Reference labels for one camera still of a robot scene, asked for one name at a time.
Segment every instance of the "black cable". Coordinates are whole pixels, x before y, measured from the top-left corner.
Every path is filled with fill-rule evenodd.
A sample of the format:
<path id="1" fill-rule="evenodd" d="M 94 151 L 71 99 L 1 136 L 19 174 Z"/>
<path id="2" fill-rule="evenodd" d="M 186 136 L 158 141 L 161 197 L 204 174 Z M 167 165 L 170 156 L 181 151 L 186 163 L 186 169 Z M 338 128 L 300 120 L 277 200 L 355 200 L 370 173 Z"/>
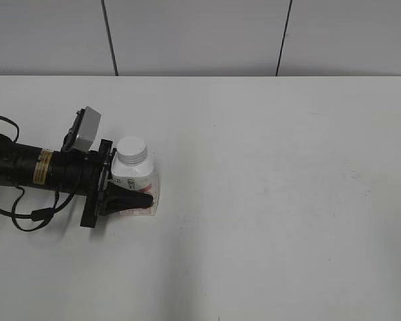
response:
<path id="1" fill-rule="evenodd" d="M 33 227 L 32 229 L 24 229 L 23 227 L 20 226 L 20 224 L 18 224 L 18 221 L 16 220 L 16 216 L 15 216 L 15 211 L 16 211 L 16 206 L 18 205 L 19 201 L 22 199 L 22 196 L 24 196 L 24 194 L 25 194 L 25 189 L 20 187 L 20 186 L 16 186 L 16 189 L 19 189 L 22 193 L 12 205 L 12 216 L 11 216 L 11 218 L 12 218 L 12 223 L 14 224 L 14 226 L 17 229 L 19 229 L 20 231 L 33 232 L 33 231 L 37 231 L 38 229 L 41 229 L 41 228 L 45 227 L 47 224 L 49 224 L 49 222 L 52 220 L 51 217 L 49 219 L 45 219 L 38 226 Z"/>
<path id="2" fill-rule="evenodd" d="M 4 209 L 0 209 L 0 214 L 12 217 L 12 212 L 5 211 Z M 31 219 L 30 214 L 13 214 L 17 219 Z"/>
<path id="3" fill-rule="evenodd" d="M 10 120 L 10 119 L 8 119 L 8 118 L 6 118 L 6 117 L 4 117 L 4 116 L 0 116 L 0 120 L 3 121 L 3 122 L 8 123 L 10 125 L 13 125 L 16 128 L 16 137 L 13 140 L 13 142 L 17 142 L 18 138 L 19 138 L 19 126 L 17 125 L 17 123 L 12 121 L 12 120 Z"/>
<path id="4" fill-rule="evenodd" d="M 285 21 L 285 28 L 283 29 L 283 36 L 282 36 L 282 42 L 281 42 L 281 49 L 279 50 L 279 58 L 278 58 L 278 64 L 276 65 L 275 77 L 278 76 L 278 73 L 279 73 L 279 66 L 281 65 L 281 57 L 282 57 L 283 44 L 285 43 L 285 37 L 287 36 L 287 28 L 288 28 L 288 21 L 289 21 L 289 13 L 291 12 L 291 7 L 292 7 L 292 6 L 293 6 L 293 0 L 289 0 L 289 6 L 288 6 L 288 12 L 287 12 L 287 20 Z"/>

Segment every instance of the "pill bottle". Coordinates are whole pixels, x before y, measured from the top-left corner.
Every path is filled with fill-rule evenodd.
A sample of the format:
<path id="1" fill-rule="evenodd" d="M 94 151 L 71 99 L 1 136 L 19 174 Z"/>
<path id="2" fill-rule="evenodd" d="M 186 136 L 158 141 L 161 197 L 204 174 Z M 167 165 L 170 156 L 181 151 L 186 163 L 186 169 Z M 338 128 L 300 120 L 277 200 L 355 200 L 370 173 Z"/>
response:
<path id="1" fill-rule="evenodd" d="M 159 176 L 154 160 L 147 151 L 146 142 L 136 136 L 119 140 L 112 162 L 112 180 L 115 185 L 148 193 L 153 196 L 153 206 L 148 209 L 127 209 L 122 215 L 155 215 L 159 201 Z"/>

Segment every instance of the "white bottle cap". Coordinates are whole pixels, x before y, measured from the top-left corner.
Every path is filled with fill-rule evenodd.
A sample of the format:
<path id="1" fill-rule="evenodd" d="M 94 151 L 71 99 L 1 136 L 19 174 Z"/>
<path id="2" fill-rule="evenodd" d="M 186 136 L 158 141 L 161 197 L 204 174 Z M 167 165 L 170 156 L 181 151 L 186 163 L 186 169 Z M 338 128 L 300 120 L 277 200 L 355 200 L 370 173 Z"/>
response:
<path id="1" fill-rule="evenodd" d="M 141 163 L 147 157 L 147 146 L 144 139 L 129 136 L 119 140 L 117 145 L 119 161 L 126 165 Z"/>

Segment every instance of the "robotic arm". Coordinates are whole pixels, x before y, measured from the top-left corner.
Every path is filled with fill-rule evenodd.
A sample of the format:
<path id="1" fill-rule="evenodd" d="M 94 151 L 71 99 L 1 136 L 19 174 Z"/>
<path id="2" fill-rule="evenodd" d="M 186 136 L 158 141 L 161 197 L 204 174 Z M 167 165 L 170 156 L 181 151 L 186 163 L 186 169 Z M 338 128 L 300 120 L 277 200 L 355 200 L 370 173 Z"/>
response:
<path id="1" fill-rule="evenodd" d="M 12 218 L 15 226 L 22 231 L 35 231 L 46 226 L 56 213 L 70 203 L 74 195 L 86 196 L 80 223 L 83 227 L 95 227 L 99 216 L 125 209 L 151 207 L 151 195 L 129 191 L 109 183 L 112 159 L 116 153 L 116 149 L 112 148 L 112 141 L 102 139 L 98 151 L 89 150 L 100 118 L 101 115 L 90 107 L 81 109 L 64 138 L 61 150 L 52 151 L 18 144 L 18 125 L 0 116 L 0 120 L 17 129 L 15 140 L 0 134 L 0 185 L 16 187 L 22 192 L 12 210 L 0 209 L 0 214 Z M 53 207 L 32 211 L 31 214 L 17 214 L 16 206 L 24 195 L 24 186 L 55 191 Z M 69 195 L 58 206 L 59 192 Z M 31 219 L 41 223 L 33 229 L 24 229 L 17 219 Z"/>

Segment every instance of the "table surface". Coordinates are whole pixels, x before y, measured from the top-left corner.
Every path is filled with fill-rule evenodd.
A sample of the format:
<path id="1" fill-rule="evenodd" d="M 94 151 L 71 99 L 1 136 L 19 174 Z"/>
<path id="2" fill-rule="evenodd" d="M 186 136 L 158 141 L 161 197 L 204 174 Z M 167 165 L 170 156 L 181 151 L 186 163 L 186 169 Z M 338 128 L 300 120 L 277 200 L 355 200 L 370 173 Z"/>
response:
<path id="1" fill-rule="evenodd" d="M 0 321 L 401 320 L 401 78 L 0 77 L 21 143 L 59 149 L 84 106 L 93 148 L 146 139 L 157 215 L 0 216 Z"/>

